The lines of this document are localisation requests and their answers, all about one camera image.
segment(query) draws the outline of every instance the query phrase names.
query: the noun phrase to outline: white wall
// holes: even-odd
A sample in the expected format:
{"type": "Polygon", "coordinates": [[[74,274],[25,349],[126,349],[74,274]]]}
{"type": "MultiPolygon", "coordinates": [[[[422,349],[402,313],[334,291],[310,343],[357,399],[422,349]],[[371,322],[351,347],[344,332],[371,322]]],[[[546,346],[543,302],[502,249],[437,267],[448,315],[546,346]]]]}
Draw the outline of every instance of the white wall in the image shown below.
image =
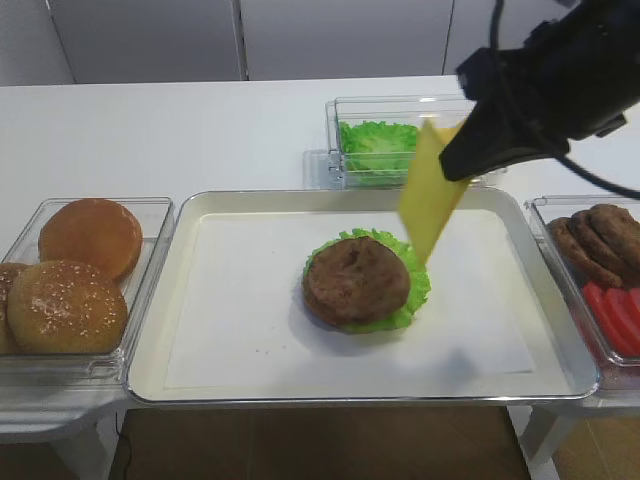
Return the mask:
{"type": "Polygon", "coordinates": [[[249,79],[440,75],[452,7],[452,0],[240,0],[249,79]]]}
{"type": "Polygon", "coordinates": [[[73,83],[45,0],[0,0],[0,86],[73,83]]]}
{"type": "Polygon", "coordinates": [[[241,80],[235,0],[49,0],[78,83],[241,80]]]}

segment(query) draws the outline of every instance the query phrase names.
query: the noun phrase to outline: table leg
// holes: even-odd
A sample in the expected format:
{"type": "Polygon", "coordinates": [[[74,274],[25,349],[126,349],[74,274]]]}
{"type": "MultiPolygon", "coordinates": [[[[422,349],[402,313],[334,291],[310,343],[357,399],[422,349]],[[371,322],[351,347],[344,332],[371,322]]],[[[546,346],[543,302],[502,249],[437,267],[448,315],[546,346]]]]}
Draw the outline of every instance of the table leg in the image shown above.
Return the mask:
{"type": "Polygon", "coordinates": [[[542,407],[508,410],[532,476],[544,465],[553,464],[553,454],[578,422],[576,417],[557,415],[542,407]]]}
{"type": "Polygon", "coordinates": [[[118,445],[116,415],[120,429],[125,414],[126,409],[113,412],[73,437],[51,442],[51,446],[78,479],[107,480],[118,445]]]}

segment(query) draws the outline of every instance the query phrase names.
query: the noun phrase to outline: lettuce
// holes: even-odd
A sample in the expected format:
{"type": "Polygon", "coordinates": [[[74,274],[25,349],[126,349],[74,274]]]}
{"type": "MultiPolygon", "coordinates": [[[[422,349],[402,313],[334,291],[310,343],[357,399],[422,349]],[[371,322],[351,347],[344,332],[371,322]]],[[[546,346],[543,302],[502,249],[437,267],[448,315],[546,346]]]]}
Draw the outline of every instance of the lettuce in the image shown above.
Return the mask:
{"type": "Polygon", "coordinates": [[[409,297],[407,298],[407,303],[405,303],[402,308],[396,310],[385,319],[378,320],[370,325],[346,325],[341,327],[341,329],[348,333],[371,333],[382,330],[406,328],[413,322],[413,314],[427,302],[427,294],[431,291],[431,282],[429,281],[426,267],[420,263],[411,245],[406,242],[401,242],[394,237],[393,234],[389,232],[379,232],[376,229],[363,230],[361,228],[353,229],[352,233],[342,232],[340,233],[340,238],[325,243],[311,253],[304,267],[304,275],[309,272],[313,257],[315,257],[318,252],[347,238],[367,236],[391,249],[400,260],[403,261],[409,272],[409,278],[411,279],[409,297]]]}
{"type": "Polygon", "coordinates": [[[347,170],[362,185],[404,183],[416,151],[418,127],[386,122],[340,122],[340,141],[347,170]]]}

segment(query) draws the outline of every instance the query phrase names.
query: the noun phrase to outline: partially assembled burger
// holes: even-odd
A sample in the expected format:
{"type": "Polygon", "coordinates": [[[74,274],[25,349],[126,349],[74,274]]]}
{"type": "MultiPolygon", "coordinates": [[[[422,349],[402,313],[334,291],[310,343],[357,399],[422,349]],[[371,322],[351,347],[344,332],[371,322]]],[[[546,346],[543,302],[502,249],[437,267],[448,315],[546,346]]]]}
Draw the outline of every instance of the partially assembled burger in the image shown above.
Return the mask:
{"type": "Polygon", "coordinates": [[[302,280],[304,301],[348,333],[408,327],[431,290],[424,265],[391,233],[355,229],[314,251],[302,280]]]}

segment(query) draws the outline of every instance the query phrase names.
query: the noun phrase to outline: wooden floor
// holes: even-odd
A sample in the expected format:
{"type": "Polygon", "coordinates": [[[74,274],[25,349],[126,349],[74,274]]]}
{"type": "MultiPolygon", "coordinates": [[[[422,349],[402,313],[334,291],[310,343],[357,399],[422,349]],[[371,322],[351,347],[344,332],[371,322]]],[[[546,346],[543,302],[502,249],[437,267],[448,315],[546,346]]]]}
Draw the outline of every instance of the wooden floor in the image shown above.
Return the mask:
{"type": "MultiPolygon", "coordinates": [[[[136,410],[129,480],[528,479],[504,409],[136,410]]],[[[128,457],[121,441],[111,470],[128,457]]],[[[562,480],[640,480],[640,419],[583,422],[562,480]]],[[[71,480],[47,445],[0,446],[0,479],[71,480]]]]}

